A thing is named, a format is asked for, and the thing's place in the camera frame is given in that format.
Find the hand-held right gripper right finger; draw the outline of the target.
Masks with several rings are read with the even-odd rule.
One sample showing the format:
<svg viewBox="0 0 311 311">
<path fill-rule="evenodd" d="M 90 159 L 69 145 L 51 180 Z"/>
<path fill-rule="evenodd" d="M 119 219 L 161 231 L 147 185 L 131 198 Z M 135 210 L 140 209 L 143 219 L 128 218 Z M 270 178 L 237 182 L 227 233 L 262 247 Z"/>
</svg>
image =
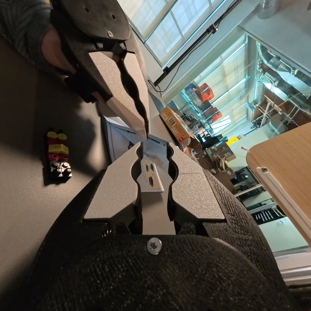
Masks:
<svg viewBox="0 0 311 311">
<path fill-rule="evenodd" d="M 194 226 L 194 234 L 204 235 L 204 223 L 226 223 L 225 215 L 212 190 L 204 169 L 177 146 L 167 143 L 167 211 L 178 234 L 185 223 Z"/>
</svg>

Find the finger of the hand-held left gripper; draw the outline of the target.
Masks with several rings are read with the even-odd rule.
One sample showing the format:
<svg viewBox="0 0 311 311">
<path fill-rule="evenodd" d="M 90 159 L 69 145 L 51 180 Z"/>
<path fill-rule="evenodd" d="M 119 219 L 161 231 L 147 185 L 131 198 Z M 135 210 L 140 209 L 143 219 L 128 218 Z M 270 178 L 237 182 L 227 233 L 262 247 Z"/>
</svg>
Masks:
<svg viewBox="0 0 311 311">
<path fill-rule="evenodd" d="M 145 78 L 139 66 L 136 54 L 126 53 L 119 64 L 123 86 L 129 95 L 124 104 L 130 126 L 139 136 L 150 133 L 149 95 Z"/>
<path fill-rule="evenodd" d="M 104 100 L 107 107 L 143 140 L 146 140 L 145 121 L 137 111 L 133 98 L 122 84 L 121 73 L 116 62 L 103 52 L 91 52 L 89 56 L 111 93 L 110 98 Z"/>
</svg>

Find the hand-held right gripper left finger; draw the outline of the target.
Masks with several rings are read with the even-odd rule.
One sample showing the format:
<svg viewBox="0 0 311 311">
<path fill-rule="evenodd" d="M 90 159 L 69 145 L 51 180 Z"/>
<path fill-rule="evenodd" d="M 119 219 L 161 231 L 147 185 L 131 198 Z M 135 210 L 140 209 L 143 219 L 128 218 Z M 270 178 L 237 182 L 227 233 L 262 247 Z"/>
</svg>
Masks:
<svg viewBox="0 0 311 311">
<path fill-rule="evenodd" d="M 86 221 L 107 222 L 113 229 L 118 223 L 142 234 L 141 187 L 143 143 L 138 142 L 105 171 L 84 215 Z"/>
</svg>

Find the instruction booklet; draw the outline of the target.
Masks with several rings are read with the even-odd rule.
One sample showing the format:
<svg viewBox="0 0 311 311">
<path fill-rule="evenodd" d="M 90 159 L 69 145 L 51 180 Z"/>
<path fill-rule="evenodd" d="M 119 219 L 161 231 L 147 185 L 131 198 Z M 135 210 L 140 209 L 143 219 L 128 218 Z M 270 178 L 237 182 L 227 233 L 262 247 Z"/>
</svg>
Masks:
<svg viewBox="0 0 311 311">
<path fill-rule="evenodd" d="M 134 145 L 141 142 L 140 137 L 133 132 L 119 117 L 102 117 L 106 142 L 111 162 L 116 161 Z M 142 173 L 137 181 L 141 192 L 164 192 L 157 169 L 168 170 L 168 142 L 149 134 L 143 141 Z"/>
</svg>

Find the black red yellow lego assembly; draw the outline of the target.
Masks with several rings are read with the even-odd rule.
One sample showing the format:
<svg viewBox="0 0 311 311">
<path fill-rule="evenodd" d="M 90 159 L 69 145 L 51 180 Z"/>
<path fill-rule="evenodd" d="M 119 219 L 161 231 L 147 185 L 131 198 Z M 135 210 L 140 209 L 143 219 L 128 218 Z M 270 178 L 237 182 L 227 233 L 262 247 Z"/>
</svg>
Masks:
<svg viewBox="0 0 311 311">
<path fill-rule="evenodd" d="M 67 182 L 72 177 L 67 135 L 62 130 L 50 127 L 45 134 L 45 144 L 47 182 L 50 184 Z"/>
</svg>

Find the person's left hand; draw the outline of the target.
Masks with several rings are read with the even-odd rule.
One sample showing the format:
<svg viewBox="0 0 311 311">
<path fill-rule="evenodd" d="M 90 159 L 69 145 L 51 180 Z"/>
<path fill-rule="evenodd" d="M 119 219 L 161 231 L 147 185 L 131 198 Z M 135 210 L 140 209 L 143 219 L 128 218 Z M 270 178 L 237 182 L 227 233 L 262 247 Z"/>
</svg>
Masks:
<svg viewBox="0 0 311 311">
<path fill-rule="evenodd" d="M 50 65 L 64 72 L 76 73 L 76 70 L 62 52 L 61 40 L 54 27 L 51 27 L 44 35 L 41 42 L 41 52 Z"/>
</svg>

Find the pile of cardboard boxes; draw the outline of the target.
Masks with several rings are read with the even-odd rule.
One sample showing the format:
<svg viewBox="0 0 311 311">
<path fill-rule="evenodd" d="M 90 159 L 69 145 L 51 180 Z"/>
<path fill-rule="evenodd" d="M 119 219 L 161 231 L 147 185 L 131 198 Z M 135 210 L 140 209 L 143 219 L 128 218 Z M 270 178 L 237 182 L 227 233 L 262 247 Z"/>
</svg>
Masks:
<svg viewBox="0 0 311 311">
<path fill-rule="evenodd" d="M 234 186 L 236 174 L 226 164 L 224 158 L 220 158 L 219 156 L 213 157 L 211 152 L 207 150 L 202 150 L 195 154 L 195 158 L 203 169 L 212 173 L 232 194 L 237 194 L 238 190 Z"/>
</svg>

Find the yellow cardboard toy box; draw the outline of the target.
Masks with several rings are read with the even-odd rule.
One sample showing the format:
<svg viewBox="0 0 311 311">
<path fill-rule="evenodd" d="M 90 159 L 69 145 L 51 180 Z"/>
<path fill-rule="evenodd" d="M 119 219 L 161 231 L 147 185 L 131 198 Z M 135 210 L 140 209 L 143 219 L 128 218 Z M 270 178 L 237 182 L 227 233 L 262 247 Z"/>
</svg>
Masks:
<svg viewBox="0 0 311 311">
<path fill-rule="evenodd" d="M 189 127 L 170 107 L 165 107 L 160 112 L 160 117 L 168 126 L 175 139 L 185 146 L 189 146 L 191 138 L 194 138 Z"/>
</svg>

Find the black light stand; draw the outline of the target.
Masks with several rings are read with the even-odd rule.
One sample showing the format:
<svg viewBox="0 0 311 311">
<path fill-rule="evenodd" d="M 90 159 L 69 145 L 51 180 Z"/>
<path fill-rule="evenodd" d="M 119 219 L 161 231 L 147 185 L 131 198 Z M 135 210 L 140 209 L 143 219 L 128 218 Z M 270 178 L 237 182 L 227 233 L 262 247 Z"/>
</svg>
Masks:
<svg viewBox="0 0 311 311">
<path fill-rule="evenodd" d="M 225 12 L 214 23 L 209 25 L 208 28 L 170 66 L 166 66 L 163 69 L 163 73 L 159 76 L 159 78 L 155 82 L 151 82 L 150 80 L 148 80 L 149 84 L 153 87 L 153 89 L 157 93 L 160 93 L 160 96 L 162 96 L 162 93 L 164 93 L 165 91 L 168 90 L 170 84 L 172 83 L 173 79 L 177 75 L 179 68 L 189 58 L 191 53 L 193 53 L 204 42 L 206 42 L 210 38 L 211 35 L 215 34 L 218 31 L 220 23 L 241 2 L 242 2 L 241 0 L 235 0 L 235 1 L 231 2 L 231 4 L 228 6 L 228 8 L 225 10 Z M 173 71 L 173 69 L 176 66 L 177 66 L 177 69 L 176 69 L 176 72 L 173 75 L 171 81 L 168 83 L 167 87 L 164 90 L 161 90 L 159 84 L 170 74 L 170 72 Z"/>
</svg>

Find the large paned window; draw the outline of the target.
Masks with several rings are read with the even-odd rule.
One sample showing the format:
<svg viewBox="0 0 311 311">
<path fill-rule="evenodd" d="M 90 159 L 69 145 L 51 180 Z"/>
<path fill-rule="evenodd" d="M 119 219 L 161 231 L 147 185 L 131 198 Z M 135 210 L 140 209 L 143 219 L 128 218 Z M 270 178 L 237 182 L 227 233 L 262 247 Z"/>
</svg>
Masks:
<svg viewBox="0 0 311 311">
<path fill-rule="evenodd" d="M 130 25 L 157 63 L 164 68 L 215 14 L 232 1 L 119 0 Z"/>
</svg>

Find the metal shelf with orange boxes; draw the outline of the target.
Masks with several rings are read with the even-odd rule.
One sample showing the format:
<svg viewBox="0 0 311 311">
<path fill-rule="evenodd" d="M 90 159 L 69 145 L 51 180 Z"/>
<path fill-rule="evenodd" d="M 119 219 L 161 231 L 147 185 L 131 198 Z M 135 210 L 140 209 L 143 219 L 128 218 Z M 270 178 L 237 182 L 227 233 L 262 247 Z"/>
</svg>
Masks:
<svg viewBox="0 0 311 311">
<path fill-rule="evenodd" d="M 181 108 L 181 111 L 196 120 L 199 120 L 204 126 L 211 126 L 222 117 L 219 109 L 212 104 L 214 92 L 207 83 L 197 86 L 190 83 L 181 92 L 187 105 Z"/>
</svg>

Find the wooden book stand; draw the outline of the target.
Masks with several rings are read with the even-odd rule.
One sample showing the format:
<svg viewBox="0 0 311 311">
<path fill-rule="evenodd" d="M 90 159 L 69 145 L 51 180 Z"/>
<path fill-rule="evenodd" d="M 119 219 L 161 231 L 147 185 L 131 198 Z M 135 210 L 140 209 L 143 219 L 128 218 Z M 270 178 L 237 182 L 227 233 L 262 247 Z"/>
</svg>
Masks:
<svg viewBox="0 0 311 311">
<path fill-rule="evenodd" d="M 241 149 L 259 182 L 310 246 L 311 123 Z"/>
</svg>

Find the silver ventilation ducts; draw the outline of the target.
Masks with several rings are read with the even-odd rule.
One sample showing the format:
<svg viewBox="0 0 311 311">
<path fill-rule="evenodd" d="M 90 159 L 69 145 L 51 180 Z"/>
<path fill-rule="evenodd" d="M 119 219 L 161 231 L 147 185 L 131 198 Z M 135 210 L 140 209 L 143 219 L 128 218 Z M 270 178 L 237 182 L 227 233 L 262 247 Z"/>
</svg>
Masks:
<svg viewBox="0 0 311 311">
<path fill-rule="evenodd" d="M 256 42 L 258 52 L 257 81 L 283 101 L 289 101 L 310 111 L 310 76 L 270 51 L 260 42 Z"/>
</svg>

